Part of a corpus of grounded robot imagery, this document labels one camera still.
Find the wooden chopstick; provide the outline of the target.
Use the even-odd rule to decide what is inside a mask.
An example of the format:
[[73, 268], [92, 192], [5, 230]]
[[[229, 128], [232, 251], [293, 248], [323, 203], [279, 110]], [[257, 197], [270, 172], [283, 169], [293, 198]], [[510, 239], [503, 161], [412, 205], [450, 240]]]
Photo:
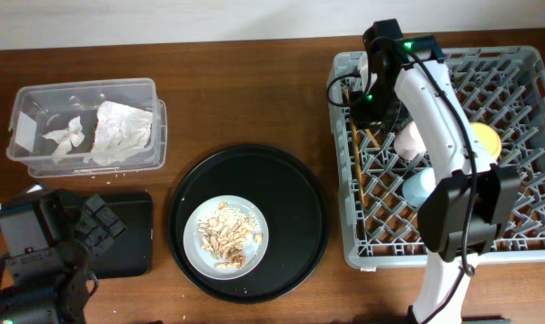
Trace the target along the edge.
[[[341, 90], [343, 92], [344, 104], [350, 104], [351, 101], [350, 101], [348, 88], [345, 86], [341, 86]], [[358, 185], [359, 185], [359, 200], [362, 203], [362, 207], [366, 208], [368, 203], [365, 200], [365, 191], [364, 191], [365, 180], [362, 175], [361, 164], [360, 164], [361, 160], [360, 160], [360, 154], [359, 154], [359, 148], [358, 148], [359, 142], [357, 137], [357, 128], [353, 122], [353, 116], [351, 112], [350, 112], [350, 120], [351, 120], [351, 129], [352, 129], [352, 138], [353, 138], [354, 164], [355, 164], [356, 174], [358, 178]]]
[[375, 149], [380, 150], [380, 144], [378, 143], [377, 139], [374, 137], [372, 132], [369, 129], [365, 129], [364, 132], [365, 132], [366, 136], [369, 138], [372, 146]]

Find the pink plastic cup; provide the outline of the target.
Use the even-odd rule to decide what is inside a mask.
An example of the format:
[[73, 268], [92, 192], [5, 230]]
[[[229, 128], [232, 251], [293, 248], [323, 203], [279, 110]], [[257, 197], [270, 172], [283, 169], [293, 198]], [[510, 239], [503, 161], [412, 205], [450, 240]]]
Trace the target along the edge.
[[401, 158], [408, 161], [426, 153], [424, 141], [414, 121], [411, 121], [395, 137], [393, 147]]

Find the blue plastic cup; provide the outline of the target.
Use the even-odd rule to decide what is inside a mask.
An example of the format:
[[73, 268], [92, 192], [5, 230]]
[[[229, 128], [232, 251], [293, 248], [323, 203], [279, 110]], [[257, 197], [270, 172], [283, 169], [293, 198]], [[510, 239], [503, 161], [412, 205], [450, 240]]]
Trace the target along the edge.
[[418, 209], [428, 199], [435, 187], [434, 171], [428, 167], [412, 175], [403, 183], [402, 195], [409, 205]]

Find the gold snack wrapper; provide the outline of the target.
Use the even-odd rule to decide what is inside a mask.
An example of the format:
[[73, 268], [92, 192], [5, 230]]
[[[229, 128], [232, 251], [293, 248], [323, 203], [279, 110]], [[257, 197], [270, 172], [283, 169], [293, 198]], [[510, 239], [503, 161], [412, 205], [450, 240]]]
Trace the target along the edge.
[[44, 134], [43, 138], [45, 140], [53, 140], [58, 144], [57, 148], [51, 154], [51, 156], [55, 158], [55, 162], [58, 163], [66, 154], [73, 148], [78, 147], [85, 139], [80, 117], [77, 116], [73, 118], [65, 129], [50, 131], [47, 134]]

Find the white napkin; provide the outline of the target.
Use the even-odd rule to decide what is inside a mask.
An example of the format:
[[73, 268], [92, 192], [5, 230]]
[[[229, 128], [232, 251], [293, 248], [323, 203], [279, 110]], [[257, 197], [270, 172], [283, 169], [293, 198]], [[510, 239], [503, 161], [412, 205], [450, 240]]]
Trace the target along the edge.
[[88, 138], [85, 164], [100, 167], [125, 166], [151, 140], [153, 113], [141, 109], [104, 101], [96, 110], [94, 121], [86, 120], [83, 133]]

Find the yellow plastic bowl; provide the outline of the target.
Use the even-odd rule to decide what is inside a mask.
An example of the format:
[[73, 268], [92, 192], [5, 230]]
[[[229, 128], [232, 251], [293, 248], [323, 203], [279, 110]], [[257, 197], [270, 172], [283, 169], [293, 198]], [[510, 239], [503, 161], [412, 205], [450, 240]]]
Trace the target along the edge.
[[490, 126], [481, 122], [472, 122], [470, 126], [472, 130], [474, 130], [484, 149], [492, 156], [492, 158], [498, 160], [502, 152], [502, 140], [498, 133]]

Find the grey plate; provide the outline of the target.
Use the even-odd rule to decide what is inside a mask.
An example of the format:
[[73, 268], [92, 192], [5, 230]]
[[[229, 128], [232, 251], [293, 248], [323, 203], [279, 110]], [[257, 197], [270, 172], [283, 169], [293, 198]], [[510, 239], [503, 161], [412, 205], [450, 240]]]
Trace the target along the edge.
[[[232, 202], [233, 204], [241, 204], [248, 209], [254, 211], [257, 214], [258, 220], [263, 225], [264, 233], [264, 246], [259, 250], [256, 257], [249, 261], [242, 269], [225, 269], [224, 271], [216, 270], [212, 267], [215, 259], [210, 256], [208, 252], [201, 249], [201, 235], [196, 233], [197, 220], [202, 214], [207, 212], [211, 207], [215, 207], [220, 201]], [[197, 270], [201, 275], [209, 277], [210, 279], [227, 281], [240, 278], [248, 275], [252, 272], [261, 260], [264, 258], [264, 254], [268, 248], [269, 242], [269, 227], [264, 214], [259, 208], [252, 202], [245, 198], [235, 195], [221, 195], [210, 198], [209, 200], [201, 203], [191, 214], [186, 222], [183, 231], [183, 249], [187, 260], [192, 267]]]

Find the food scraps pile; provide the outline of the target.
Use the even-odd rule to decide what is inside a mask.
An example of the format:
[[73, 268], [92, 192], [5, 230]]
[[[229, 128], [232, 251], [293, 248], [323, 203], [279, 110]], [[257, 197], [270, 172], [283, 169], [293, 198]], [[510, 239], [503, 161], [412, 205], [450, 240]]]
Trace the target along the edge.
[[219, 271], [242, 269], [264, 246], [263, 225], [257, 214], [241, 204], [220, 201], [197, 220], [201, 249], [215, 259]]

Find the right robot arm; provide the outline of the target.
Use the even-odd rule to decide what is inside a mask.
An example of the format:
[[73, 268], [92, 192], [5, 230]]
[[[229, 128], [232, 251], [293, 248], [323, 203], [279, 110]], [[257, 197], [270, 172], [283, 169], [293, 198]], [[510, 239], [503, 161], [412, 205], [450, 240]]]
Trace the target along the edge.
[[484, 149], [451, 85], [445, 55], [433, 36], [407, 38], [395, 19], [363, 35], [367, 71], [350, 103], [359, 128], [392, 131], [406, 108], [423, 140], [435, 188], [417, 212], [428, 250], [424, 281], [407, 317], [412, 323], [460, 323], [476, 266], [503, 237], [521, 179]]

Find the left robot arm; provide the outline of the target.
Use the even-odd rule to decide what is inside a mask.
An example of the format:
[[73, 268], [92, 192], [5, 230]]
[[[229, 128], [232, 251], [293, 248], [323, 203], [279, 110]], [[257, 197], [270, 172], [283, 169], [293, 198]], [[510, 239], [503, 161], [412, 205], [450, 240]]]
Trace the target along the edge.
[[125, 223], [94, 194], [67, 213], [65, 190], [22, 193], [0, 206], [0, 323], [83, 323], [97, 290], [94, 261]]

